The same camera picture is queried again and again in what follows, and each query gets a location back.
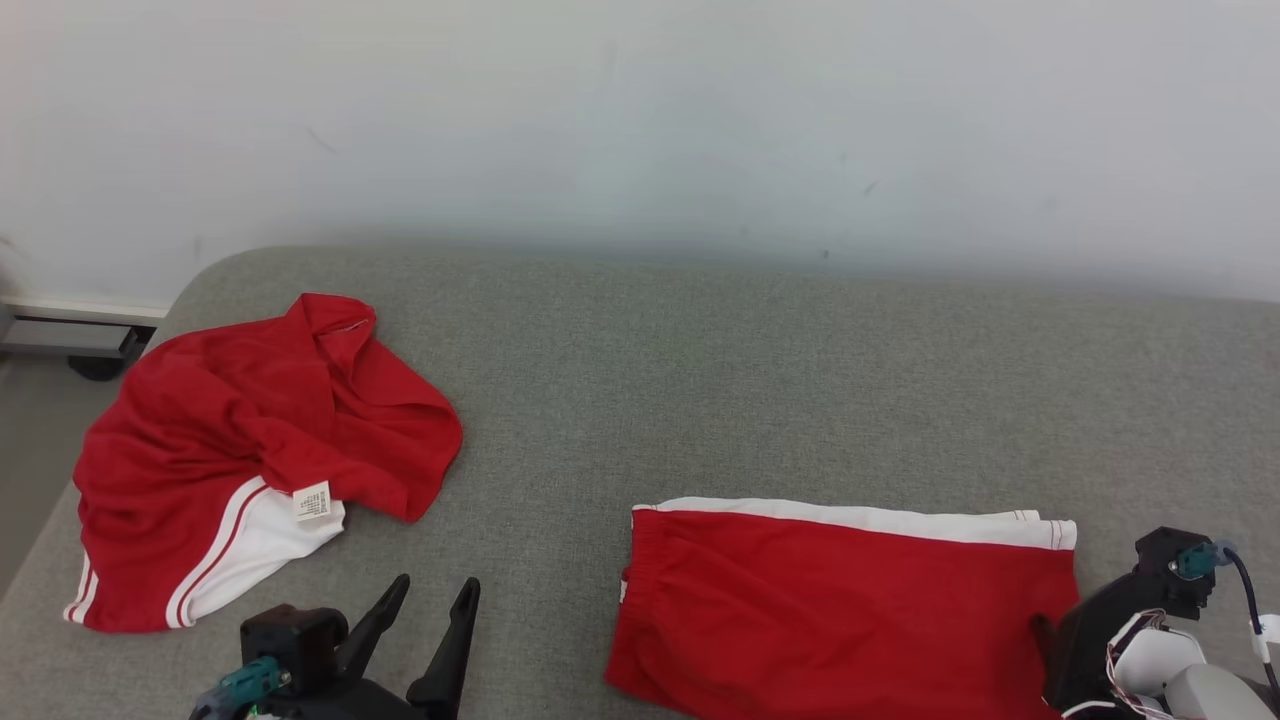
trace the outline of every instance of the gray floor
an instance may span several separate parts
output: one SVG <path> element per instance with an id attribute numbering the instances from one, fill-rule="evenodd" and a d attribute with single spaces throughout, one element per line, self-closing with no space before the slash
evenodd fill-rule
<path id="1" fill-rule="evenodd" d="M 84 430 L 119 387 L 86 380 L 65 357 L 0 354 L 0 597 L 70 482 Z"/>

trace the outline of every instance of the black cable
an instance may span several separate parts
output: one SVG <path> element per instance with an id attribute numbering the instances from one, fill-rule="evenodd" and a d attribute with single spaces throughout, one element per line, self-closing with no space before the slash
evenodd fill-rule
<path id="1" fill-rule="evenodd" d="M 1240 556 L 1236 555 L 1230 547 L 1224 547 L 1222 555 L 1235 565 L 1236 570 L 1240 571 L 1240 583 L 1244 584 L 1244 598 L 1249 601 L 1249 621 L 1253 623 L 1253 634 L 1261 635 L 1262 620 L 1258 619 L 1258 598 L 1253 594 L 1253 580 L 1249 579 L 1249 571 L 1244 569 L 1244 561 L 1240 560 Z M 1280 683 L 1276 682 L 1276 671 L 1271 667 L 1270 662 L 1263 662 L 1262 669 L 1266 670 L 1267 683 L 1271 684 L 1271 702 L 1275 705 L 1276 710 L 1280 710 Z"/>

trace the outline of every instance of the folded red shorts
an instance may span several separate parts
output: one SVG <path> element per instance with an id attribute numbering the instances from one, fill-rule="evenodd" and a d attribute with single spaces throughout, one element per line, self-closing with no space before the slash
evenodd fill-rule
<path id="1" fill-rule="evenodd" d="M 1051 719 L 1075 525 L 687 497 L 632 511 L 605 679 L 707 720 Z"/>
<path id="2" fill-rule="evenodd" d="M 358 300 L 307 293 L 146 354 L 76 464 L 86 555 L 63 618 L 189 626 L 340 533 L 343 501 L 421 518 L 462 425 L 375 322 Z"/>

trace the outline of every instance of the red cloth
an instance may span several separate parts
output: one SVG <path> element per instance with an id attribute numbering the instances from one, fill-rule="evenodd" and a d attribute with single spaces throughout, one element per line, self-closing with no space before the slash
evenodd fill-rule
<path id="1" fill-rule="evenodd" d="M 462 427 L 374 340 L 375 322 L 358 300 L 308 293 L 280 318 L 188 333 L 145 355 L 76 465 L 90 580 L 77 601 L 86 584 L 93 592 L 68 615 L 99 630 L 168 629 L 174 588 L 256 475 L 285 493 L 328 480 L 335 500 L 421 518 Z"/>
<path id="2" fill-rule="evenodd" d="M 1043 547 L 1018 547 L 744 512 L 632 518 L 605 679 L 635 697 L 704 720 L 1057 717 L 1030 620 L 1078 601 L 1064 524 L 1024 523 Z"/>

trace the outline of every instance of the care label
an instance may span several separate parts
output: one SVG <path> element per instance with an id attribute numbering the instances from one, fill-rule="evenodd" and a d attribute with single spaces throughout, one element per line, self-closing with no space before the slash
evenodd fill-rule
<path id="1" fill-rule="evenodd" d="M 324 518 L 333 512 L 329 502 L 329 480 L 293 491 L 293 519 L 298 523 Z"/>

